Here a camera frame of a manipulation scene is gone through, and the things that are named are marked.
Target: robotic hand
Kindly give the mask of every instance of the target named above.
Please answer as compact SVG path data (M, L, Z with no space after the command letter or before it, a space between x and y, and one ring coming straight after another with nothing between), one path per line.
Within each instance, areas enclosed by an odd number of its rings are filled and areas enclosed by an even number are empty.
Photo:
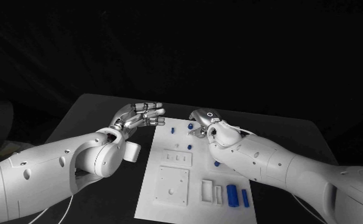
M189 134L207 137L209 151L219 163L249 180L298 196L328 224L363 223L361 166L334 166L297 155L271 140L230 126L212 109L194 110L189 119L202 126Z
M0 222L47 209L109 177L122 159L135 162L140 145L125 140L137 127L164 125L161 103L125 105L109 127L14 153L0 162Z

